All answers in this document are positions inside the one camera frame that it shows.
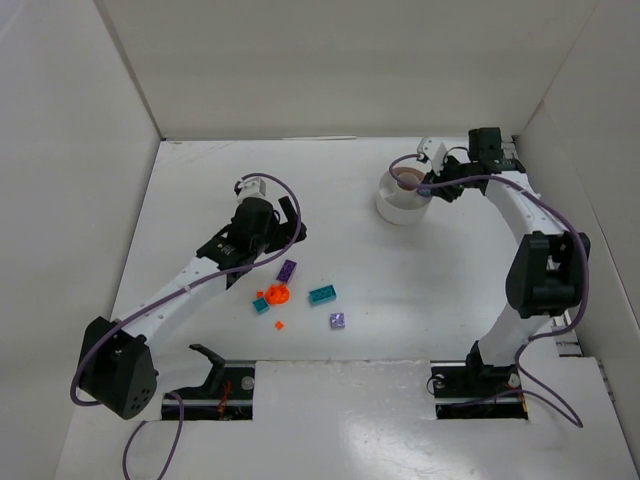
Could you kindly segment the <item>dark purple lego brick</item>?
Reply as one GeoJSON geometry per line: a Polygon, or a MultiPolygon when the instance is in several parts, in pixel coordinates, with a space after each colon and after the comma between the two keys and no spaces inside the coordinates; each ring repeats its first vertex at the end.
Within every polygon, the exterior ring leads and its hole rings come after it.
{"type": "Polygon", "coordinates": [[[295,261],[289,259],[285,260],[276,276],[276,280],[287,284],[293,277],[296,268],[297,263],[295,261]]]}

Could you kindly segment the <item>orange round lego piece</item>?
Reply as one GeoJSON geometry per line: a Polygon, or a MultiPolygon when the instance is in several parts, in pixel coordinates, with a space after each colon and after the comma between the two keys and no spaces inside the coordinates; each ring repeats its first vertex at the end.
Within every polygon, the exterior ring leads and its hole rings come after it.
{"type": "Polygon", "coordinates": [[[264,294],[264,299],[269,305],[282,305],[289,301],[290,291],[286,284],[273,284],[264,294]]]}

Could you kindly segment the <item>teal small lego brick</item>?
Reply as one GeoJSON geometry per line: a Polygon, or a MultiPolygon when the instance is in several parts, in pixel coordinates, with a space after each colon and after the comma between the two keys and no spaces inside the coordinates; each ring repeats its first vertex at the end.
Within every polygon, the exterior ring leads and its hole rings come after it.
{"type": "Polygon", "coordinates": [[[256,313],[259,315],[266,313],[270,309],[269,303],[264,297],[254,300],[253,307],[256,313]]]}

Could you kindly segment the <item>teal long lego brick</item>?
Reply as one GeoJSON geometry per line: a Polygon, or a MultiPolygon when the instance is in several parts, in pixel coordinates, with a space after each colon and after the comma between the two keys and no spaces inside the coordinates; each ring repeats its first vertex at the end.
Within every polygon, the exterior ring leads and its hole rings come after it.
{"type": "Polygon", "coordinates": [[[337,299],[337,293],[333,285],[327,285],[309,292],[311,305],[320,305],[337,299]]]}

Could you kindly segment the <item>lavender square lego plate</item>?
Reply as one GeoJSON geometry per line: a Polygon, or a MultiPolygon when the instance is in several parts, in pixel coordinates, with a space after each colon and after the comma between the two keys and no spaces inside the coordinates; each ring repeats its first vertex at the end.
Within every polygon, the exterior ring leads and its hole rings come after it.
{"type": "Polygon", "coordinates": [[[346,317],[344,313],[332,313],[329,320],[332,330],[341,330],[346,327],[346,317]]]}

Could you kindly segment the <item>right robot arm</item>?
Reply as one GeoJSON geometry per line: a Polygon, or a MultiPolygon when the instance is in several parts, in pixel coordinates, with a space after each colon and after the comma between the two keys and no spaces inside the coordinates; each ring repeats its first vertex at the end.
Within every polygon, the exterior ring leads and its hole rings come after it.
{"type": "Polygon", "coordinates": [[[443,141],[422,140],[418,153],[431,165],[425,181],[433,185],[432,195],[451,202],[478,189],[519,243],[505,281],[507,304],[465,360],[467,377],[480,382],[508,376],[518,350],[551,318],[581,302],[590,241],[543,206],[499,128],[471,130],[464,150],[467,158],[459,161],[443,141]]]}

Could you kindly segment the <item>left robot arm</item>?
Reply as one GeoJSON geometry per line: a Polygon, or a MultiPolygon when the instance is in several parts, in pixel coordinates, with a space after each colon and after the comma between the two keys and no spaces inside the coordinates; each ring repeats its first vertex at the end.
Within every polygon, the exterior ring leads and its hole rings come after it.
{"type": "Polygon", "coordinates": [[[202,305],[229,290],[249,271],[304,240],[300,204],[287,195],[276,204],[240,201],[230,223],[197,249],[190,262],[149,300],[121,319],[97,317],[84,333],[72,400],[89,395],[124,420],[139,415],[156,392],[153,356],[202,305]]]}

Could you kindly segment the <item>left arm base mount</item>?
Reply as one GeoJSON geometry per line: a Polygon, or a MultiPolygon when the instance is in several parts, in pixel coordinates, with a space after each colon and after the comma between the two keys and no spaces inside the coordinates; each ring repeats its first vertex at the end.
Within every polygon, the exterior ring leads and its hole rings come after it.
{"type": "Polygon", "coordinates": [[[225,360],[201,344],[189,348],[203,355],[211,364],[200,385],[175,390],[181,398],[186,421],[250,421],[256,362],[225,360]]]}

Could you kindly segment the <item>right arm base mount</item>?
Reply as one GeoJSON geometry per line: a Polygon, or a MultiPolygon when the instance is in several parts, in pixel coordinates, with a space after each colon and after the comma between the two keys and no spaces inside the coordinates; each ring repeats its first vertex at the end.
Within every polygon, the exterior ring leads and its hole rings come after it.
{"type": "Polygon", "coordinates": [[[431,367],[426,387],[434,397],[438,420],[528,419],[520,393],[495,398],[519,389],[513,369],[473,377],[462,365],[437,364],[431,367]]]}

